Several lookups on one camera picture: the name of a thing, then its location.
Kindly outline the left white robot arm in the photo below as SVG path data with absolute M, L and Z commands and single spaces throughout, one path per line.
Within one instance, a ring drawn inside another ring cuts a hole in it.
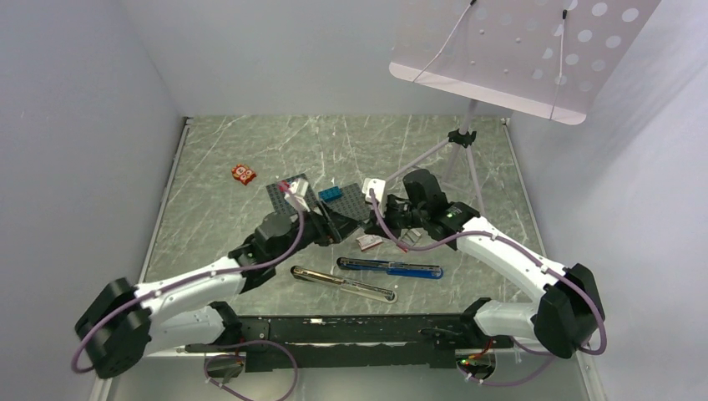
M 239 321 L 228 298 L 256 289 L 276 266 L 311 244 L 338 244 L 357 230 L 356 220 L 334 211 L 305 211 L 296 218 L 270 213 L 244 242 L 196 270 L 156 282 L 109 282 L 74 325 L 80 340 L 75 373 L 114 378 L 142 357 L 179 345 L 232 349 Z

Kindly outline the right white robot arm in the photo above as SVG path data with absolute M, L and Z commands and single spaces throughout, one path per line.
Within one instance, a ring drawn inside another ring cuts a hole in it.
M 540 256 L 502 233 L 480 211 L 452 202 L 428 170 L 404 176 L 406 197 L 388 194 L 386 182 L 367 179 L 349 185 L 340 196 L 322 191 L 319 201 L 359 223 L 366 234 L 401 241 L 402 231 L 424 230 L 431 251 L 449 246 L 472 256 L 509 279 L 529 298 L 526 303 L 499 302 L 480 297 L 463 316 L 462 340 L 479 347 L 493 337 L 538 341 L 547 353 L 570 358 L 577 352 L 601 355 L 608 346 L 605 313 L 592 271 L 582 265 L 564 266 Z

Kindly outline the red white staple box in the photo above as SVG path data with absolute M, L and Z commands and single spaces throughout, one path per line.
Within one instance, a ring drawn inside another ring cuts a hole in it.
M 383 243 L 383 239 L 380 236 L 374 235 L 359 236 L 356 241 L 362 251 L 366 251 Z

